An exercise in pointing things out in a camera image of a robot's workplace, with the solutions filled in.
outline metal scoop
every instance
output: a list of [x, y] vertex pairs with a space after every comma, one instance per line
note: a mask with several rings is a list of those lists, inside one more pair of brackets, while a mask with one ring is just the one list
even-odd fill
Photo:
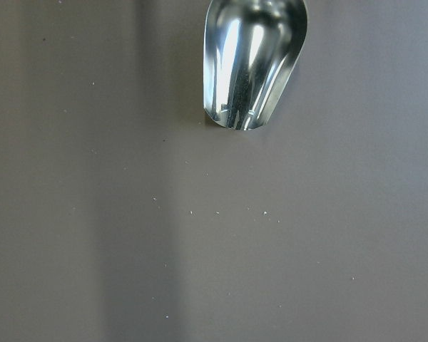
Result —
[[303, 0], [212, 0], [206, 16], [204, 106], [219, 125], [265, 125], [300, 55]]

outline gray table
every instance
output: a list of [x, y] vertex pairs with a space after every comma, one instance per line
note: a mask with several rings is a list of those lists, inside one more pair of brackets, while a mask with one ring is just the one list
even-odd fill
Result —
[[241, 133], [208, 0], [0, 0], [0, 341], [428, 342], [428, 0], [307, 6]]

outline silver scoop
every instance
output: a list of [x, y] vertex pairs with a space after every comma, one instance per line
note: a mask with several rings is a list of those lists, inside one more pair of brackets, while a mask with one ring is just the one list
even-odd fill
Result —
[[265, 125], [300, 55], [303, 0], [212, 0], [206, 16], [204, 106], [219, 125]]

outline stainless steel scoop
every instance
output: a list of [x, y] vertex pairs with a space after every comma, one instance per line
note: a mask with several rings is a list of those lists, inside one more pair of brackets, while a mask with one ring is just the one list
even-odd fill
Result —
[[300, 55], [303, 0], [212, 0], [206, 16], [204, 106], [219, 125], [265, 125]]

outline gray surface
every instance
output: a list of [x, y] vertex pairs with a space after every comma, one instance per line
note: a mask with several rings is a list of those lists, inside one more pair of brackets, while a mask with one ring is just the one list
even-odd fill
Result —
[[428, 1], [308, 0], [249, 133], [207, 7], [0, 0], [0, 341], [428, 342]]

